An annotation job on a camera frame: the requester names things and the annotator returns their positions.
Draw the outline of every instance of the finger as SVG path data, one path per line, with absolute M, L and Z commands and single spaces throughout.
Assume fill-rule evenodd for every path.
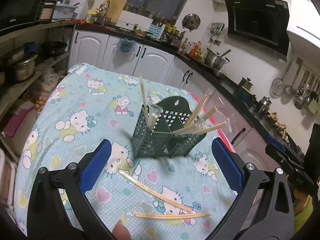
M 116 223 L 112 233 L 118 240 L 131 240 L 131 235 L 128 229 L 122 224 L 121 220 Z

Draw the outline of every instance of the light blue tablecloth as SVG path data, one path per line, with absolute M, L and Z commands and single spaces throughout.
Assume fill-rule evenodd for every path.
M 21 156 L 14 195 L 19 227 L 26 231 L 28 200 L 38 169 L 63 169 L 79 162 L 106 138 L 112 144 L 111 157 L 86 196 L 107 227 L 112 230 L 121 219 L 132 239 L 205 239 L 235 198 L 211 152 L 218 133 L 208 133 L 187 158 L 134 160 L 131 136 L 142 105 L 139 79 L 88 64 L 78 64 L 70 71 L 46 103 Z M 191 110 L 196 105 L 184 90 L 147 80 L 144 83 L 149 104 L 180 95 L 188 100 Z M 136 218 L 133 212 L 179 215 L 185 211 L 128 183 L 119 169 L 191 207 L 192 213 L 211 215 L 179 220 Z M 64 190 L 60 194 L 71 222 L 81 228 Z

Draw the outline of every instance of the black cabinet handle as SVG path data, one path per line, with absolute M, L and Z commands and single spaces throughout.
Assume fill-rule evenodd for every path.
M 139 46 L 139 50 L 138 50 L 136 57 L 139 56 L 140 49 L 141 49 L 141 46 Z
M 77 32 L 77 35 L 76 35 L 76 40 L 75 40 L 75 43 L 77 43 L 77 39 L 78 39 L 78 35 L 79 35 L 79 32 Z
M 190 70 L 188 70 L 188 71 L 185 72 L 185 74 L 184 74 L 183 77 L 182 77 L 182 80 L 183 80 L 183 81 L 185 81 L 185 80 L 184 80 L 184 77 L 185 77 L 186 74 L 189 73 L 189 72 L 190 72 Z
M 235 141 L 238 139 L 240 134 L 242 134 L 243 132 L 245 132 L 245 128 L 243 128 L 240 132 L 238 132 L 237 135 L 233 138 L 233 140 L 231 141 L 232 145 L 235 143 Z
M 186 84 L 188 84 L 188 78 L 189 78 L 191 75 L 193 75 L 193 72 L 191 72 L 191 73 L 188 75 L 187 80 L 186 80 Z
M 142 54 L 141 58 L 143 58 L 143 56 L 144 56 L 144 54 L 145 54 L 146 50 L 147 50 L 147 48 L 144 48 L 144 52 L 143 52 L 143 54 Z

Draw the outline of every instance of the cutting board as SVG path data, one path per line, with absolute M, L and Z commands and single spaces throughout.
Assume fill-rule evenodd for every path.
M 109 0 L 109 1 L 110 1 L 110 7 L 107 12 L 107 18 L 111 18 L 112 23 L 117 23 L 127 0 Z

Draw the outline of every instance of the blue gripper pad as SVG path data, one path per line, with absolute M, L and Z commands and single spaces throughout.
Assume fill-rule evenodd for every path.
M 103 142 L 93 152 L 94 156 L 82 171 L 80 176 L 80 190 L 84 194 L 86 191 L 92 190 L 103 167 L 106 165 L 111 156 L 111 143 L 104 139 Z
M 241 192 L 244 183 L 244 162 L 239 155 L 229 151 L 221 138 L 212 141 L 211 150 L 229 187 L 237 193 Z
M 285 146 L 279 142 L 276 138 L 272 137 L 271 135 L 266 136 L 265 139 L 267 144 L 273 144 L 274 146 L 276 146 L 280 151 L 282 151 L 283 153 L 285 153 Z

